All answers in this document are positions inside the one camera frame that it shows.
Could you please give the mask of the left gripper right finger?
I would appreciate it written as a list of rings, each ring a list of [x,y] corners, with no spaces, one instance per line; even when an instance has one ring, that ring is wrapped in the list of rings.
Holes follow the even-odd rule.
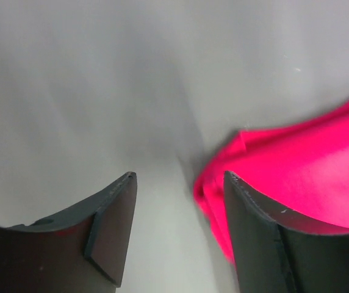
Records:
[[[349,228],[300,214],[233,172],[224,190],[241,292],[349,292]]]

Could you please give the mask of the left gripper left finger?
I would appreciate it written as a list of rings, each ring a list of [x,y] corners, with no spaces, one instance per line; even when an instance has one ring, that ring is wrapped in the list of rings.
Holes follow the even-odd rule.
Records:
[[[0,227],[0,292],[115,292],[136,198],[136,174],[127,172],[31,225]]]

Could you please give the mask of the pink t shirt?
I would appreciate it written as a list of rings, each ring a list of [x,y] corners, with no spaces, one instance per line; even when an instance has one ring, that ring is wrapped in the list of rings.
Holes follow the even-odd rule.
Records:
[[[197,176],[194,199],[233,262],[224,204],[227,171],[290,209],[349,228],[349,101],[302,123],[241,130]]]

